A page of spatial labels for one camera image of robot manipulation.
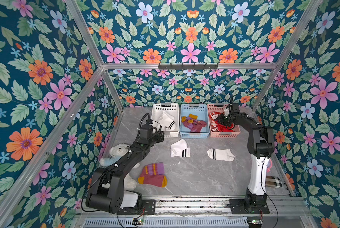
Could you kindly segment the purple striped sock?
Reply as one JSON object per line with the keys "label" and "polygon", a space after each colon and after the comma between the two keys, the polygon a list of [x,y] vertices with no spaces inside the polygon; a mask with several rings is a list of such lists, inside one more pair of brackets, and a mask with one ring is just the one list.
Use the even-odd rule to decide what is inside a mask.
{"label": "purple striped sock", "polygon": [[195,126],[198,125],[198,116],[193,114],[189,114],[188,116],[182,116],[181,122],[185,127],[192,130]]}
{"label": "purple striped sock", "polygon": [[200,133],[203,127],[207,126],[207,123],[202,120],[190,119],[184,122],[186,127],[188,127],[191,133]]}
{"label": "purple striped sock", "polygon": [[144,166],[140,176],[138,177],[139,184],[148,184],[156,187],[164,188],[167,186],[167,178],[163,162],[152,163]]}

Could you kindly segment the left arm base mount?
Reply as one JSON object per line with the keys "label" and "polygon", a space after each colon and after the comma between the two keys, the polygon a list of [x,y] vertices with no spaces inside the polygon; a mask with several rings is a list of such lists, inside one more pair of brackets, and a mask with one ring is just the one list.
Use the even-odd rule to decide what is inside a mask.
{"label": "left arm base mount", "polygon": [[156,200],[143,199],[133,208],[123,208],[118,211],[118,215],[154,215],[156,209]]}

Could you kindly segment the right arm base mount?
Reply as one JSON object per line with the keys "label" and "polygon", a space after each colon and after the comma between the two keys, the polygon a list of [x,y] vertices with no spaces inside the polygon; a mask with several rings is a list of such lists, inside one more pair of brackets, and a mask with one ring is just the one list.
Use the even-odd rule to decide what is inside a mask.
{"label": "right arm base mount", "polygon": [[233,214],[269,214],[267,195],[247,194],[243,199],[230,199],[228,206]]}

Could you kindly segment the small white ankle sock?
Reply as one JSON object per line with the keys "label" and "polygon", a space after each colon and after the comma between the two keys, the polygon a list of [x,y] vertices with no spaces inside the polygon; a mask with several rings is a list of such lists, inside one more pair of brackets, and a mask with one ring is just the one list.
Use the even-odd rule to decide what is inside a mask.
{"label": "small white ankle sock", "polygon": [[166,126],[165,126],[165,123],[164,123],[162,117],[160,117],[158,120],[155,120],[153,126],[154,126],[157,130],[162,130],[162,131],[165,131],[165,130],[166,130]]}

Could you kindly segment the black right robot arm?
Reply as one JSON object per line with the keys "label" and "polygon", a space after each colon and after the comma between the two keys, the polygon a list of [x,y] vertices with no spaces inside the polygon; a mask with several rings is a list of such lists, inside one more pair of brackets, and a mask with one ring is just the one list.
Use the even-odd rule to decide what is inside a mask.
{"label": "black right robot arm", "polygon": [[247,149],[251,155],[251,177],[247,188],[251,196],[266,195],[266,172],[274,153],[273,128],[264,126],[239,110],[238,104],[228,104],[220,117],[224,126],[238,125],[249,133]]}

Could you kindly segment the white sock black stripes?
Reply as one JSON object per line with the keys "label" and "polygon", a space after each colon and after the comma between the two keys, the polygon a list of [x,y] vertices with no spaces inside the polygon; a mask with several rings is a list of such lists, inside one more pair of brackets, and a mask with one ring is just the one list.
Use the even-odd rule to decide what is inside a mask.
{"label": "white sock black stripes", "polygon": [[171,157],[190,157],[191,150],[184,139],[171,145]]}
{"label": "white sock black stripes", "polygon": [[162,112],[161,116],[166,126],[166,130],[175,131],[176,130],[176,122],[174,118],[168,115],[165,111]]}

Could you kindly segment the red white striped santa sock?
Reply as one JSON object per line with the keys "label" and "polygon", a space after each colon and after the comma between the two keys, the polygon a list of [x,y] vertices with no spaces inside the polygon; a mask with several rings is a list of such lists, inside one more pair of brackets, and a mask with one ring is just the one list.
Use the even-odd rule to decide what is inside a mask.
{"label": "red white striped santa sock", "polygon": [[220,116],[219,112],[211,112],[209,114],[209,118],[210,118],[210,129],[212,132],[219,132],[218,130],[218,118]]}

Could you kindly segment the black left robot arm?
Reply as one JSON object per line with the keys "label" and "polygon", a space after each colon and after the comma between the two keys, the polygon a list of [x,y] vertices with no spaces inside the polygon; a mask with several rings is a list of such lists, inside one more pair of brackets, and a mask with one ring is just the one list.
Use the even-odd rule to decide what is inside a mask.
{"label": "black left robot arm", "polygon": [[125,191],[124,180],[136,164],[149,154],[151,147],[164,140],[161,127],[153,126],[152,120],[139,126],[137,137],[114,164],[95,170],[93,180],[86,194],[85,205],[94,211],[116,214],[120,209],[139,209],[141,194]]}

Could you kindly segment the purple striped sock bottom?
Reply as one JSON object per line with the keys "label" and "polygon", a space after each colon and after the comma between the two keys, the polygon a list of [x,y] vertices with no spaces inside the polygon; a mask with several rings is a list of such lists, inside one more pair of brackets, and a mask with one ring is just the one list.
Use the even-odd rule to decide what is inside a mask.
{"label": "purple striped sock bottom", "polygon": [[188,127],[191,133],[200,133],[203,127],[207,126],[207,123],[202,120],[190,119],[184,122],[186,127]]}

